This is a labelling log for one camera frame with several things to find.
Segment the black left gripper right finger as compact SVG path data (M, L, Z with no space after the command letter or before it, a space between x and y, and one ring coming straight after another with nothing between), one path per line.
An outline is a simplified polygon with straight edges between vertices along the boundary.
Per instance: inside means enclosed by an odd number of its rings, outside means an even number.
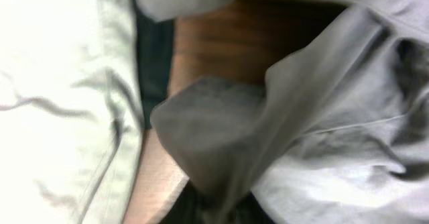
M251 192L237 203L231 221L233 224L274 224Z

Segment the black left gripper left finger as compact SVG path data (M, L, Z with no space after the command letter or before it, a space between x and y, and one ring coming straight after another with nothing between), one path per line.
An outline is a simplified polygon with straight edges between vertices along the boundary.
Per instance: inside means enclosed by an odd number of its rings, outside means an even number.
M187 182L173 207L160 224L203 224L204 199L191 182Z

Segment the grey shorts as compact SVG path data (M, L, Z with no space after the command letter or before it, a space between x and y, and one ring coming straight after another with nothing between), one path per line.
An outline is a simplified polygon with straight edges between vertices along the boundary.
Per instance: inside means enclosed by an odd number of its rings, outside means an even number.
M137 0L161 21L232 0ZM344 6L262 87L207 77L151 123L202 195L204 223L232 223L250 192L274 223L428 224L428 0Z

